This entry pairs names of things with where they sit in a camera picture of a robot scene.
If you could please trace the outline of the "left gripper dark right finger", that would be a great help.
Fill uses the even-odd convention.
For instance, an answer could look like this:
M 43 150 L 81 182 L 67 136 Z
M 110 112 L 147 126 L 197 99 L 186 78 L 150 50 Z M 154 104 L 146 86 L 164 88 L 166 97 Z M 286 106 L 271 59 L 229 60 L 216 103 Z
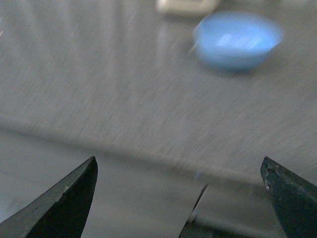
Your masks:
M 288 238 L 317 236 L 317 187 L 265 157 L 261 176 L 275 214 Z

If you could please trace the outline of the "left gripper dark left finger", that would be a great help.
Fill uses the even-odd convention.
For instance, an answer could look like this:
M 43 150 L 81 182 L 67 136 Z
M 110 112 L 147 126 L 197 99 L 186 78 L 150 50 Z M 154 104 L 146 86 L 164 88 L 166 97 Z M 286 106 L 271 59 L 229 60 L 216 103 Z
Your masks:
M 2 238 L 79 238 L 98 177 L 94 156 L 0 224 Z

